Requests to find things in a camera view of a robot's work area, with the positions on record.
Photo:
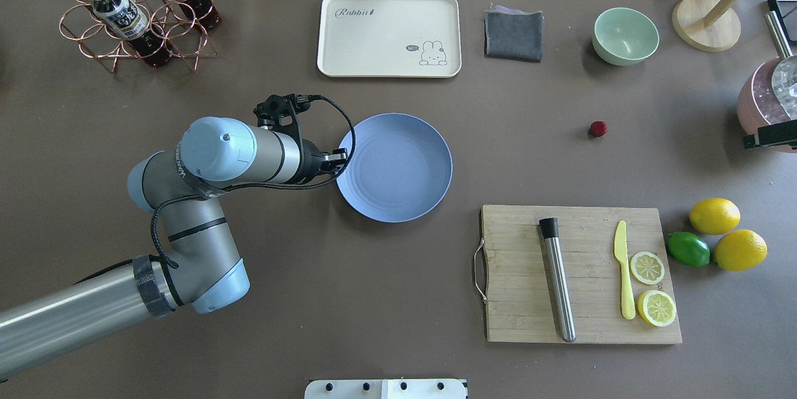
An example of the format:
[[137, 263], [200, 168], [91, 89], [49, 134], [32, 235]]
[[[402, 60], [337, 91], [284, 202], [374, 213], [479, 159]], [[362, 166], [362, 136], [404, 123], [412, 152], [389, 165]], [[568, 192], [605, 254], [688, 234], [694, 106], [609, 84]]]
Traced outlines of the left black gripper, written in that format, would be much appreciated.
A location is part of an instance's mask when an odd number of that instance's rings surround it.
[[310, 183], [315, 177], [328, 174], [339, 177], [347, 164], [337, 164], [337, 161], [346, 161], [348, 152], [345, 148], [334, 149], [333, 152], [319, 150], [311, 141], [302, 141], [301, 167], [299, 168], [299, 184]]

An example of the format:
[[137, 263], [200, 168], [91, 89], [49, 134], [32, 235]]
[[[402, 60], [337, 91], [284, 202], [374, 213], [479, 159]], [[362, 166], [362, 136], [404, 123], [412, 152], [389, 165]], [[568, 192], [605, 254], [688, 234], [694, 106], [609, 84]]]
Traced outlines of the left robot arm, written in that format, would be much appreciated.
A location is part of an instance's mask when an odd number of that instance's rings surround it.
[[[152, 252], [149, 217], [123, 178], [170, 146], [186, 119], [139, 124], [75, 112], [2, 115], [2, 307], [14, 307], [118, 260]], [[252, 280], [213, 314], [190, 306], [97, 340], [2, 384], [2, 397], [225, 397], [300, 394], [312, 378], [367, 370], [332, 291], [347, 273], [342, 233], [322, 232], [336, 190], [244, 189], [225, 198]]]

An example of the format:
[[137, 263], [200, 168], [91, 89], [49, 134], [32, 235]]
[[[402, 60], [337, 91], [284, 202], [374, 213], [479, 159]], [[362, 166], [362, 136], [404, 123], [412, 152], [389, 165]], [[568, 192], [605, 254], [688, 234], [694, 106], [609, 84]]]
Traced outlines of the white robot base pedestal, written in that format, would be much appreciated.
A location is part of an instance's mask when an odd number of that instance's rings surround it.
[[468, 398], [466, 380], [457, 378], [395, 378], [316, 380], [304, 398]]

